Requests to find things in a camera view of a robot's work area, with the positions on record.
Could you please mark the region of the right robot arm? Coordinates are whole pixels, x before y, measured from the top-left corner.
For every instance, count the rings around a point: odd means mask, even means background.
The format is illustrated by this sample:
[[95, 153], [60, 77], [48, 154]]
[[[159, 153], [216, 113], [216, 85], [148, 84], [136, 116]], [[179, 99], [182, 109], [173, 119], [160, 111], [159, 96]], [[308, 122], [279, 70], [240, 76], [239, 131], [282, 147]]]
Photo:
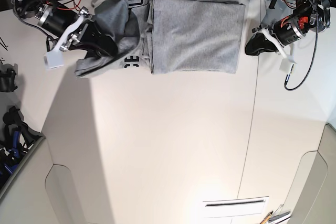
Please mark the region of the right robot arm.
[[103, 32], [81, 0], [10, 0], [14, 15], [22, 23], [35, 17], [33, 28], [46, 36], [47, 55], [58, 57], [68, 50], [84, 50], [88, 57], [115, 58], [118, 47]]

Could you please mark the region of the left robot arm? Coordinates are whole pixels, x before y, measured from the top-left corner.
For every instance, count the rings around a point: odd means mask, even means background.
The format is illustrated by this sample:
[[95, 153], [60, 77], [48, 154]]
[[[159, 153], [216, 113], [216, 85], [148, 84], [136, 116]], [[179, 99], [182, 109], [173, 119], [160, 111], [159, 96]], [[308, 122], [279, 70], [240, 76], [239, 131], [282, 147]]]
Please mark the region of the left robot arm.
[[261, 32], [267, 29], [281, 46], [304, 38], [309, 31], [322, 32], [330, 27], [330, 0], [271, 0], [260, 25], [245, 46], [245, 53], [258, 56], [263, 52], [278, 52], [275, 44]]

